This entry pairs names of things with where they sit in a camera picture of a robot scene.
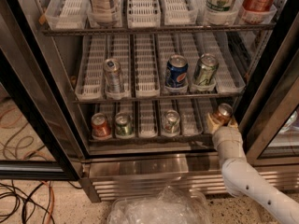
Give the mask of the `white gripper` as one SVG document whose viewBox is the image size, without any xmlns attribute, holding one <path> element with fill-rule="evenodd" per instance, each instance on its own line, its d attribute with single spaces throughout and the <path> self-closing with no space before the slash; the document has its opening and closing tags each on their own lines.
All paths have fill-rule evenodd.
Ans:
<svg viewBox="0 0 299 224">
<path fill-rule="evenodd" d="M 210 113 L 206 114 L 208 131 L 213 134 L 212 141 L 221 160 L 231 158 L 245 159 L 243 139 L 239 132 L 235 117 L 228 122 L 229 127 L 221 127 L 221 123 L 214 119 Z"/>
</svg>

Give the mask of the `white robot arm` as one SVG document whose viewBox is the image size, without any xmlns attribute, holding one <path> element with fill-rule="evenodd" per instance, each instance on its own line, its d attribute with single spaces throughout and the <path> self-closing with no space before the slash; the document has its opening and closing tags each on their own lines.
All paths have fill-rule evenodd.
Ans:
<svg viewBox="0 0 299 224">
<path fill-rule="evenodd" d="M 243 139 L 234 118 L 223 125 L 206 114 L 212 143 L 218 152 L 224 186 L 234 197 L 247 195 L 265 208 L 280 224 L 299 224 L 299 203 L 273 187 L 248 162 Z"/>
</svg>

